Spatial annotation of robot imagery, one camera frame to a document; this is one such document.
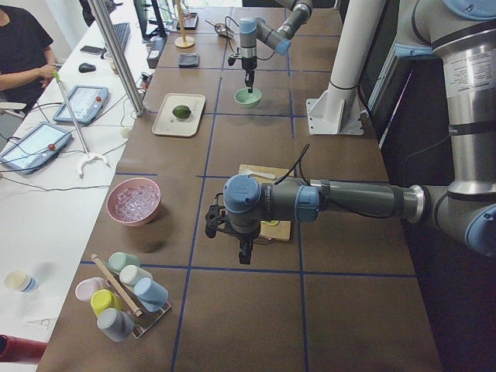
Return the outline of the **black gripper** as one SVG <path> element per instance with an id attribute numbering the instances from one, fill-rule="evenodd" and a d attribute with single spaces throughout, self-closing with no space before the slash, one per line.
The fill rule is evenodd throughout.
<path id="1" fill-rule="evenodd" d="M 248 86 L 248 92 L 253 93 L 255 70 L 257 69 L 257 58 L 256 57 L 243 58 L 242 68 L 245 71 L 244 82 L 245 85 Z"/>
<path id="2" fill-rule="evenodd" d="M 251 232 L 234 232 L 233 235 L 239 241 L 239 263 L 251 264 L 253 241 L 260 235 L 260 227 Z"/>

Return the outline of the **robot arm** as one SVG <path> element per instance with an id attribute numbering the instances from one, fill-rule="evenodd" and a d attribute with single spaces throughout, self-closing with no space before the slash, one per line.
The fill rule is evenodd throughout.
<path id="1" fill-rule="evenodd" d="M 234 60 L 241 60 L 242 69 L 245 71 L 244 82 L 249 93 L 253 93 L 257 69 L 257 42 L 260 41 L 279 55 L 285 55 L 291 46 L 291 39 L 312 15 L 313 1 L 277 3 L 291 11 L 278 29 L 273 29 L 260 17 L 242 18 L 239 21 L 239 48 L 229 57 L 229 64 L 232 65 Z"/>
<path id="2" fill-rule="evenodd" d="M 241 19 L 241 52 L 248 60 L 251 93 L 254 57 L 260 40 L 276 53 L 309 19 L 312 1 L 277 1 L 293 14 L 278 31 L 261 18 Z M 357 84 L 385 1 L 350 1 L 329 86 L 307 100 L 311 134 L 350 133 L 350 104 L 357 108 Z M 231 177 L 205 216 L 205 234 L 239 240 L 239 262 L 250 264 L 261 221 L 313 222 L 325 210 L 371 218 L 426 221 L 487 257 L 495 257 L 495 1 L 399 1 L 397 57 L 432 55 L 443 61 L 454 180 L 448 186 L 367 184 L 289 177 L 260 185 L 251 176 Z"/>

